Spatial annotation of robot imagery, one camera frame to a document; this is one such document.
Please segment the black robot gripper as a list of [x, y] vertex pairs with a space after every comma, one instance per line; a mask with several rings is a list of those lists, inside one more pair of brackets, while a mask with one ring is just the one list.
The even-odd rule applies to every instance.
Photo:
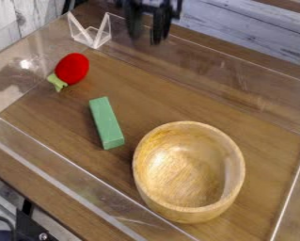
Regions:
[[124, 9], [128, 35], [136, 40], [141, 34], [141, 14], [154, 14], [151, 44], [159, 45], [170, 33], [171, 21], [182, 17], [183, 0], [113, 0], [115, 7]]

